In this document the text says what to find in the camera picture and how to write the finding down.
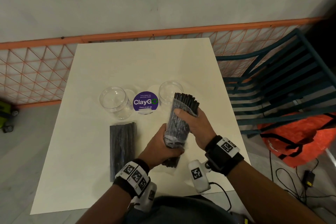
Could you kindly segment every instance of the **purple sticker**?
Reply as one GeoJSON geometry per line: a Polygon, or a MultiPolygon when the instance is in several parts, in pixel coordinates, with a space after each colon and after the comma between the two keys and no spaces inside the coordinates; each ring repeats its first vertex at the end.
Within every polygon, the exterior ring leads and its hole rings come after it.
{"type": "Polygon", "coordinates": [[[133,100],[133,108],[136,111],[146,108],[156,110],[158,103],[158,97],[153,92],[144,91],[135,96],[133,100]]]}

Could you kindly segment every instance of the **dark blue chair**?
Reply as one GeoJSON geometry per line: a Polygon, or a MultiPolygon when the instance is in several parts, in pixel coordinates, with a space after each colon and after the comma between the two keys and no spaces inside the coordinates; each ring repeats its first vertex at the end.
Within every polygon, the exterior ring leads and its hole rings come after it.
{"type": "Polygon", "coordinates": [[[235,111],[236,116],[244,116],[237,120],[238,125],[270,124],[262,129],[242,130],[242,134],[253,137],[309,116],[336,112],[336,77],[299,29],[259,51],[244,55],[216,56],[216,59],[230,61],[254,57],[241,77],[223,78],[227,92],[233,94],[229,97],[230,100],[239,101],[232,103],[233,108],[256,108],[252,111],[235,111]],[[283,48],[259,65],[271,50],[279,46],[283,48]],[[259,114],[263,117],[249,118],[259,114]]]}

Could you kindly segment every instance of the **orange bag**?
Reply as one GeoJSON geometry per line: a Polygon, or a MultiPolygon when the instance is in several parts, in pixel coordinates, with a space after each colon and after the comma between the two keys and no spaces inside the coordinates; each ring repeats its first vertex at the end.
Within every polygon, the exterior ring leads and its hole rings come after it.
{"type": "MultiPolygon", "coordinates": [[[[336,137],[336,115],[322,114],[261,133],[267,148],[290,167],[317,158],[336,137]]],[[[270,124],[259,124],[264,128],[270,124]]]]}

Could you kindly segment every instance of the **power adapter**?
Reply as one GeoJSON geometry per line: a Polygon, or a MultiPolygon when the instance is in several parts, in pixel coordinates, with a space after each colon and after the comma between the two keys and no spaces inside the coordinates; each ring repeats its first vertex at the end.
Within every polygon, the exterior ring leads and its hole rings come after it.
{"type": "Polygon", "coordinates": [[[311,188],[313,187],[314,179],[315,179],[315,174],[312,171],[306,170],[302,178],[302,184],[306,188],[311,188]]]}

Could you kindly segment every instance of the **bundle of black straws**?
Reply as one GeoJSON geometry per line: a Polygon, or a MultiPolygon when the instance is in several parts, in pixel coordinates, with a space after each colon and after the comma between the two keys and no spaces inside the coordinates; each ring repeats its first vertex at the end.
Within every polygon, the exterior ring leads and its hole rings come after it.
{"type": "MultiPolygon", "coordinates": [[[[164,142],[168,148],[184,147],[188,134],[190,133],[189,125],[176,116],[175,108],[183,109],[193,116],[197,116],[199,103],[192,95],[175,93],[173,105],[171,108],[169,121],[164,137],[164,142]]],[[[162,163],[166,167],[177,167],[180,157],[169,158],[162,163]]]]}
{"type": "Polygon", "coordinates": [[[110,180],[135,158],[135,122],[110,126],[110,180]]]}

